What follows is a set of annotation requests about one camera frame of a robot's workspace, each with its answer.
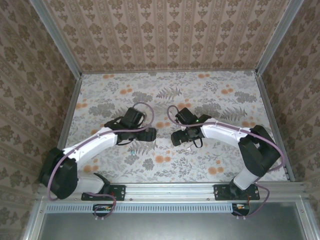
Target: floral tablecloth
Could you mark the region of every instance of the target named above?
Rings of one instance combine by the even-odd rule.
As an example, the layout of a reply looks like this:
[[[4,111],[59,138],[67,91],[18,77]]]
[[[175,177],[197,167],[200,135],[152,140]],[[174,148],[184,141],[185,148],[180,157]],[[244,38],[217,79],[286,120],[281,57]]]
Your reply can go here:
[[[272,134],[252,71],[91,74],[82,76],[67,146],[123,116],[136,102],[153,107],[156,141],[108,148],[79,171],[98,172],[113,183],[230,181],[244,167],[239,149],[214,139],[204,139],[202,148],[195,148],[193,143],[174,147],[170,136],[179,128],[166,113],[172,104],[179,109],[187,107],[198,117],[207,114],[236,126],[259,124]],[[147,114],[146,123],[150,121],[147,107],[137,108]],[[280,169],[262,180],[287,179]]]

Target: fern leaf pattern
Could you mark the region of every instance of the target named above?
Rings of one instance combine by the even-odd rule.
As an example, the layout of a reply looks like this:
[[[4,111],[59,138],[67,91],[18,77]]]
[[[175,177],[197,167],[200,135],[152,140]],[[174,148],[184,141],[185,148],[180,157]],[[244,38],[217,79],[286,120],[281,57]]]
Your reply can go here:
[[[203,91],[210,90],[213,94],[215,94],[218,90],[218,84],[216,84],[213,81],[206,81],[202,90]]]
[[[156,141],[146,142],[146,141],[134,141],[132,146],[129,147],[128,152],[134,151],[136,154],[148,154],[151,150],[157,148]]]
[[[112,114],[111,118],[116,119],[118,117],[124,116],[126,112],[128,111],[128,108],[120,107]]]
[[[241,107],[236,108],[233,106],[232,108],[227,107],[226,110],[224,110],[223,113],[221,114],[220,118],[227,119],[230,121],[236,121],[248,115],[246,113],[246,110],[242,109]]]
[[[182,92],[180,88],[178,89],[177,87],[169,87],[169,88],[163,88],[160,90],[160,92],[155,96],[156,98],[161,98],[161,99],[168,99],[168,100],[173,100],[175,97],[181,95]]]

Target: black mounting bracket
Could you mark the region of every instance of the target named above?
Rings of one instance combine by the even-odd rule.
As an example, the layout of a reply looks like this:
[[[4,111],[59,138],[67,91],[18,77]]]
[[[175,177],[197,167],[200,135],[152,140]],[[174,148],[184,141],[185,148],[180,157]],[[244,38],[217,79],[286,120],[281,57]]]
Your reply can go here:
[[[259,189],[256,185],[251,184],[246,190],[239,192],[237,195],[232,194],[230,184],[213,185],[214,198],[216,201],[227,200],[260,200]]]
[[[99,173],[94,173],[102,179],[104,185],[97,194],[109,194],[115,197],[117,201],[124,201],[126,196],[126,185],[112,185],[104,176]],[[108,196],[92,196],[88,193],[82,193],[82,201],[111,201],[111,197]]]

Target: cable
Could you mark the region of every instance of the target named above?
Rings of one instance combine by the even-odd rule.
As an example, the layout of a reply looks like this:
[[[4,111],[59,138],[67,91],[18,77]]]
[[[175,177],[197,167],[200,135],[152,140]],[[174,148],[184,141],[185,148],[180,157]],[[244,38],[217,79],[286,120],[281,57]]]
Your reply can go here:
[[[239,216],[241,216],[241,217],[243,217],[243,218],[250,218],[250,217],[256,215],[256,214],[262,209],[262,207],[267,203],[267,200],[268,200],[268,198],[269,198],[269,196],[270,196],[270,190],[269,190],[268,188],[266,188],[266,187],[264,187],[264,186],[261,186],[261,185],[259,185],[259,184],[257,184],[257,183],[255,183],[255,185],[256,185],[258,188],[261,188],[261,189],[266,190],[266,192],[267,192],[267,193],[266,193],[266,197],[265,197],[265,199],[263,200],[262,204],[258,207],[258,209],[255,210],[253,213],[248,214],[247,216],[243,216],[240,212],[233,210],[234,213],[238,214]]]
[[[133,140],[128,141],[128,142],[125,142],[125,143],[118,143],[118,144],[117,144],[117,146],[124,146],[124,145],[128,145],[128,144],[130,144],[130,143],[132,143],[132,142],[133,142]]]
[[[54,179],[54,176],[57,172],[57,170],[59,169],[60,165],[62,164],[62,162],[64,160],[67,159],[68,156],[70,156],[71,154],[73,154],[75,151],[79,150],[80,148],[82,148],[84,145],[90,143],[91,141],[101,137],[101,136],[104,136],[104,135],[107,135],[107,134],[115,134],[115,133],[136,133],[136,132],[140,132],[140,131],[143,131],[143,130],[146,130],[148,129],[149,127],[151,127],[151,124],[153,123],[154,119],[155,119],[155,111],[153,110],[153,108],[145,103],[145,102],[137,102],[133,105],[133,108],[138,105],[138,104],[143,104],[143,105],[146,105],[151,113],[152,113],[152,118],[151,118],[151,121],[150,123],[148,123],[146,126],[142,127],[142,128],[139,128],[139,129],[132,129],[132,130],[128,130],[128,129],[120,129],[120,130],[110,130],[110,131],[106,131],[104,133],[101,133],[101,134],[98,134],[98,135],[95,135],[91,138],[89,138],[88,140],[84,141],[82,144],[80,144],[79,146],[75,147],[73,150],[69,151],[68,153],[66,153],[59,161],[58,163],[55,165],[54,169],[52,170],[52,173],[51,173],[51,176],[50,176],[50,179],[49,179],[49,182],[48,182],[48,185],[47,185],[47,189],[46,189],[46,195],[47,195],[47,198],[50,200],[50,201],[56,201],[58,200],[58,198],[52,198],[51,197],[51,185],[52,185],[52,181]]]
[[[112,198],[113,200],[113,204],[112,204],[112,208],[111,210],[102,218],[107,218],[110,216],[110,214],[115,210],[116,208],[116,204],[117,204],[117,200],[114,196],[110,195],[110,194],[99,194],[99,193],[92,193],[92,192],[87,192],[88,195],[94,196],[94,197],[109,197]],[[97,216],[97,210],[102,208],[102,206],[98,206],[94,209],[93,215],[95,216],[95,219],[97,220],[99,217]]]
[[[203,145],[204,145],[204,142],[202,141],[202,138],[200,138],[200,143],[201,143],[201,145],[200,145],[200,146],[198,146],[198,145],[196,144],[196,140],[194,140],[194,141],[193,141],[193,144],[195,145],[195,147],[196,147],[197,149],[202,148],[202,147],[203,147]]]
[[[286,159],[284,153],[282,152],[282,150],[276,144],[274,144],[272,141],[270,141],[270,140],[268,140],[268,139],[266,139],[266,138],[264,138],[264,137],[262,137],[260,135],[254,134],[254,133],[252,133],[250,131],[243,130],[241,127],[236,127],[236,126],[229,125],[229,124],[223,123],[223,122],[218,122],[218,121],[195,123],[195,124],[181,124],[179,122],[174,121],[171,118],[170,112],[169,112],[170,108],[175,108],[178,112],[179,112],[179,109],[175,105],[170,105],[166,110],[166,114],[167,114],[169,120],[171,122],[173,122],[174,124],[178,125],[178,126],[181,126],[181,127],[200,127],[200,126],[203,126],[203,125],[213,125],[214,124],[214,125],[217,125],[217,126],[222,126],[222,127],[231,129],[231,130],[239,131],[239,132],[247,134],[247,135],[251,135],[254,138],[260,139],[260,140],[266,142],[267,144],[271,145],[272,147],[274,147],[279,152],[279,154],[281,156],[281,164],[276,166],[276,167],[274,167],[274,168],[272,168],[272,169],[269,169],[267,171],[268,173],[282,168],[285,165],[285,162],[288,162],[288,160]]]

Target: floral wallpaper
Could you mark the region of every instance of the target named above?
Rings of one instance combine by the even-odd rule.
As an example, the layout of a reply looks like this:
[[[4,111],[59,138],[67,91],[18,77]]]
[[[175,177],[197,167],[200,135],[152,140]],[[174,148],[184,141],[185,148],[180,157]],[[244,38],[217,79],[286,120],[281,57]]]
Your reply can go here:
[[[263,73],[297,181],[320,223],[320,1],[305,0]]]
[[[254,69],[289,0],[45,0],[82,72]]]
[[[28,0],[0,1],[0,239],[19,239],[75,78]]]
[[[171,134],[179,127],[167,117],[172,104],[236,126],[259,124],[272,135],[253,71],[89,74],[82,76],[67,146],[95,134],[140,101],[155,111],[156,140],[108,148],[81,172],[98,172],[113,183],[230,181],[244,167],[239,149],[214,139],[204,139],[202,148],[192,142],[174,147]],[[137,108],[147,114],[148,123],[150,111],[144,105]],[[287,179],[280,169],[263,180]]]

